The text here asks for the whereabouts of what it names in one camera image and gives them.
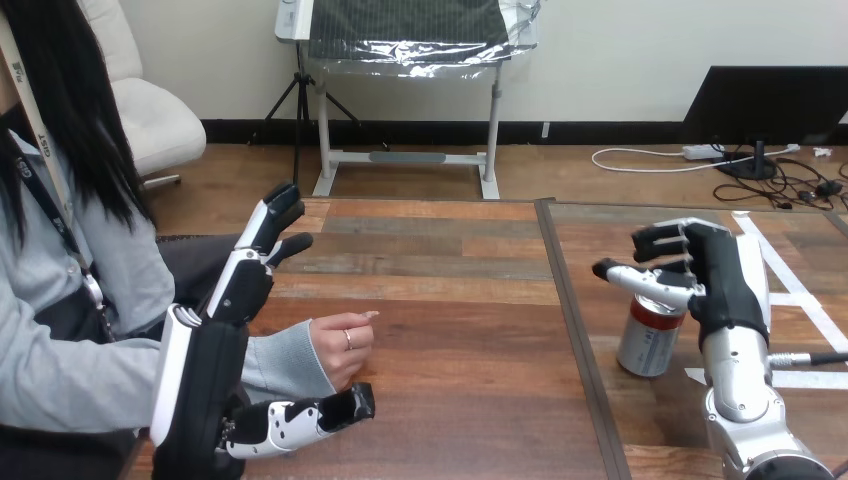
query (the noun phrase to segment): white wall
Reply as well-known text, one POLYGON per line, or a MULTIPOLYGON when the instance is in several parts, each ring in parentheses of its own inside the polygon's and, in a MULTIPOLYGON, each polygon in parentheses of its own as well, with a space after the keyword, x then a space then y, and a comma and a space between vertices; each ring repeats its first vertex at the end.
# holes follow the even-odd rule
MULTIPOLYGON (((848 65, 846 0, 543 1, 541 44, 504 71, 504 120, 682 120, 713 64, 848 65)), ((201 118, 262 118, 291 80, 293 47, 273 33, 277 0, 121 3, 145 78, 201 118)), ((363 119, 488 118, 485 82, 342 76, 328 86, 363 119)), ((294 111, 291 99, 278 116, 294 111)))

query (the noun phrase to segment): black baseboard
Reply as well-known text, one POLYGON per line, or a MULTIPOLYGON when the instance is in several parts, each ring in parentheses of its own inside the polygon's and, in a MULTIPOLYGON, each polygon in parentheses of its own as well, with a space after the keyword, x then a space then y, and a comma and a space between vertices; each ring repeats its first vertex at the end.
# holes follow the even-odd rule
MULTIPOLYGON (((363 129, 345 120, 330 121, 334 145, 485 145, 488 122, 362 122, 363 129)), ((261 133, 262 120, 203 120, 209 143, 248 143, 259 132, 258 143, 293 145, 294 120, 272 120, 261 133)), ((681 143, 682 122, 551 122, 542 138, 542 122, 501 122, 500 145, 654 145, 681 143)), ((310 122, 302 132, 303 145, 318 145, 318 126, 310 122)), ((775 139, 775 144, 790 143, 775 139)), ((839 127, 824 145, 848 145, 848 124, 839 127)))

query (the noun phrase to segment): black and white robotic hand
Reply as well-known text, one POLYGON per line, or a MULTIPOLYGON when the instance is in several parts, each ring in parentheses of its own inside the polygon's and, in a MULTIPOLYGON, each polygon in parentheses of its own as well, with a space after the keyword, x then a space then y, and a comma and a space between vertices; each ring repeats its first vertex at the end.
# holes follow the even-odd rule
POLYGON ((367 383, 254 405, 240 388, 247 326, 268 298, 272 269, 312 245, 307 233, 278 240, 303 214, 297 187, 277 187, 256 206, 208 299, 197 310, 168 309, 150 427, 153 478, 239 478, 245 459, 293 452, 374 417, 367 383))
POLYGON ((639 268, 604 259, 593 266, 609 283, 673 308, 700 323, 699 347, 709 390, 703 414, 710 445, 728 480, 832 480, 833 474, 789 431, 786 406, 771 385, 771 307, 756 238, 734 237, 697 218, 635 232, 634 260, 675 255, 639 268))

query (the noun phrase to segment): silver battery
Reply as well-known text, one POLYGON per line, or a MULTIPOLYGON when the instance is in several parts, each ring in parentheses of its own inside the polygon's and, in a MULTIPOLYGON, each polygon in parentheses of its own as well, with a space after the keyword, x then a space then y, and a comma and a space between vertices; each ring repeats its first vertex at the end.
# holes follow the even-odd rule
POLYGON ((665 373, 685 316, 686 310, 634 296, 618 345, 618 363, 641 377, 665 373))

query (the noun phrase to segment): lanyard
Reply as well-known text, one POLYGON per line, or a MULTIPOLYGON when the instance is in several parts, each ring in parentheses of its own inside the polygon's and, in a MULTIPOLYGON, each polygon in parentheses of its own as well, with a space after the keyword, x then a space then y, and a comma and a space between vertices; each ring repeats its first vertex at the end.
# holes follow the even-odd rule
MULTIPOLYGON (((57 150, 54 147, 50 134, 47 132, 47 127, 44 126, 44 121, 41 119, 41 112, 38 111, 38 105, 35 102, 32 87, 29 84, 26 70, 21 60, 21 53, 12 34, 12 27, 2 12, 0 12, 0 50, 3 52, 3 56, 6 59, 6 67, 9 69, 9 73, 14 80, 15 89, 18 91, 18 96, 21 99, 24 112, 26 112, 27 120, 32 128, 32 133, 36 140, 35 143, 41 151, 44 163, 47 165, 47 171, 50 173, 50 180, 56 189, 61 208, 50 198, 47 187, 42 183, 27 156, 19 152, 19 148, 16 148, 18 157, 15 159, 15 165, 21 174, 21 181, 38 202, 44 214, 50 219, 50 223, 62 237, 71 255, 79 263, 83 274, 83 284, 88 291, 89 297, 94 302, 97 315, 103 325, 106 336, 110 342, 114 342, 115 336, 112 333, 112 325, 106 313, 108 302, 95 278, 96 269, 94 265, 88 263, 88 260, 82 254, 79 243, 77 243, 73 230, 71 230, 73 226, 73 211, 68 200, 65 184, 60 175, 58 162, 56 161, 55 152, 57 150)), ((11 144, 17 147, 17 142, 13 138, 10 140, 11 144)))

